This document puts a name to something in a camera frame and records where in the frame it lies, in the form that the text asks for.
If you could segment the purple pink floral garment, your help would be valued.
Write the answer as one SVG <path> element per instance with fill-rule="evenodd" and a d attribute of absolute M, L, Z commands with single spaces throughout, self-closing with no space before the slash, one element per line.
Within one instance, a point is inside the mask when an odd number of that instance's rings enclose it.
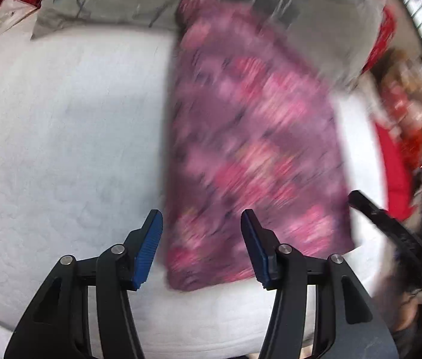
<path fill-rule="evenodd" d="M 171 288 L 253 275 L 240 229 L 324 258 L 355 246 L 329 90 L 283 30 L 245 3 L 181 0 L 165 254 Z"/>

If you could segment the white quilted bedspread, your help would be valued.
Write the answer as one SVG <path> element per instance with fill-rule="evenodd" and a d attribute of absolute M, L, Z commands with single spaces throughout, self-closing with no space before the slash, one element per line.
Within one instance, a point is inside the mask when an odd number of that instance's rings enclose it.
<path fill-rule="evenodd" d="M 93 26 L 31 40 L 34 18 L 0 35 L 0 358 L 58 259 L 94 257 L 123 241 L 161 207 L 164 193 L 164 104 L 176 36 Z M 387 208 L 364 100 L 350 95 L 334 104 L 348 185 Z M 146 358 L 257 352 L 273 298 L 254 278 L 173 291 L 156 260 L 130 295 Z"/>

